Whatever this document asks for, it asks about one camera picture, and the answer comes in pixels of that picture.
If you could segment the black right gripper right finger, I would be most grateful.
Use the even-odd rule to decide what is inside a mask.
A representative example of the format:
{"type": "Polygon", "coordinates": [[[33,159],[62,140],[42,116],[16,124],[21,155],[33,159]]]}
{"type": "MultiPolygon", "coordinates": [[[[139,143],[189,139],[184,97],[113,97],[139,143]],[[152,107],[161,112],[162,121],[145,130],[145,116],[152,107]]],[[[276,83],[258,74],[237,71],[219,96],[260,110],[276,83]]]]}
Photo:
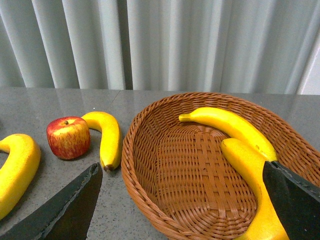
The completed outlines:
{"type": "Polygon", "coordinates": [[[320,238],[320,188],[278,161],[266,161],[263,183],[290,240],[320,238]]]}

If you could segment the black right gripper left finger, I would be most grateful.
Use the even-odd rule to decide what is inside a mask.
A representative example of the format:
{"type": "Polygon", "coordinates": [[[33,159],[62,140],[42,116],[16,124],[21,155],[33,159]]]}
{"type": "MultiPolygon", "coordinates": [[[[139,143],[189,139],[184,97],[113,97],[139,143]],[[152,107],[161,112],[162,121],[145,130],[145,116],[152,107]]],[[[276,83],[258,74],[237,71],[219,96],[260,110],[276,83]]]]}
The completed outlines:
{"type": "Polygon", "coordinates": [[[103,179],[94,163],[45,204],[0,236],[2,240],[85,240],[103,179]]]}

